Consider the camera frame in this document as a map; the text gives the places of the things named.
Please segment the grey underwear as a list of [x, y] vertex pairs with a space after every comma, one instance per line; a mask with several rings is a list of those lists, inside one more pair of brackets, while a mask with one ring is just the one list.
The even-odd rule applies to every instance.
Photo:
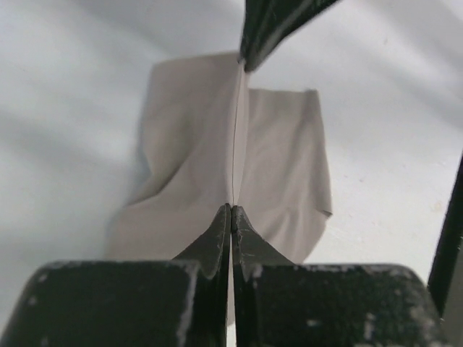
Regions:
[[251, 88], [235, 52], [155, 65], [141, 145], [150, 174], [116, 216], [111, 260], [172, 258], [229, 204], [301, 263], [331, 217], [318, 92]]

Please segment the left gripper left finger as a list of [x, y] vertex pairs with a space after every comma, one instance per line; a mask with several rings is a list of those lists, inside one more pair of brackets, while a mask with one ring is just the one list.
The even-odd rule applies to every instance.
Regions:
[[225, 346], [231, 208], [171, 260], [50, 262], [31, 276], [3, 346]]

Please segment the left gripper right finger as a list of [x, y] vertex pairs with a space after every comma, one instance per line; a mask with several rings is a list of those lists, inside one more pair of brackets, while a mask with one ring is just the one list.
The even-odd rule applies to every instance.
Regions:
[[297, 265], [231, 211], [238, 346], [447, 346], [421, 280], [401, 265]]

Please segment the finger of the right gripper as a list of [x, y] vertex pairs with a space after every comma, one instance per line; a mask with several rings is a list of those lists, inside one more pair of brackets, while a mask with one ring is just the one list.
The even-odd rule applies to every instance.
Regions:
[[254, 72], [289, 35], [337, 0], [247, 0], [245, 70]]
[[245, 1], [239, 61], [264, 60], [288, 36], [289, 1]]

